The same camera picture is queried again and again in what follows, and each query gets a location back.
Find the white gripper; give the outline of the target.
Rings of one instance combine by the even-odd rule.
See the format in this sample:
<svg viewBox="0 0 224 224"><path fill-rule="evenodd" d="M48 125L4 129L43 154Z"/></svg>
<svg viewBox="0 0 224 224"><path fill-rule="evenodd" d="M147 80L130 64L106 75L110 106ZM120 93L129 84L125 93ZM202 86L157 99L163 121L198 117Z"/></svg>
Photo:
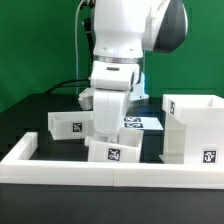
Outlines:
<svg viewBox="0 0 224 224"><path fill-rule="evenodd" d="M95 133L116 138L127 113L130 91L139 79L138 64L95 61L91 74Z"/></svg>

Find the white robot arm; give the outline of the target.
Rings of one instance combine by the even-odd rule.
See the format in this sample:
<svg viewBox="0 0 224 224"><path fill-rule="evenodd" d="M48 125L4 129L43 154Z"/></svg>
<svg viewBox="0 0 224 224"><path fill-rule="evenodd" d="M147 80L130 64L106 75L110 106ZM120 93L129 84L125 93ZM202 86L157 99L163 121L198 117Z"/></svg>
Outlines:
<svg viewBox="0 0 224 224"><path fill-rule="evenodd" d="M174 51L187 28L183 0L96 0L91 86L98 135L118 135L130 89L139 80L143 52Z"/></svg>

